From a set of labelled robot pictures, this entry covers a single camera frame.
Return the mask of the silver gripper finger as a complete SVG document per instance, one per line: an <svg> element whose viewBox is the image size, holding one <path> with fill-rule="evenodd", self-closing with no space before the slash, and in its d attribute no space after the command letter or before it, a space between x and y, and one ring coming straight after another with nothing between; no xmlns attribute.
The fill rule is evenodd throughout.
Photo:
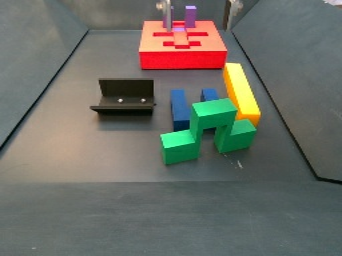
<svg viewBox="0 0 342 256"><path fill-rule="evenodd" d="M228 29L232 29L233 19L244 9L242 0L228 0L229 2L229 16L228 16Z"/></svg>
<svg viewBox="0 0 342 256"><path fill-rule="evenodd" d="M161 0L157 3L157 9L164 12L164 27L168 31L173 29L173 17L172 17L172 0Z"/></svg>

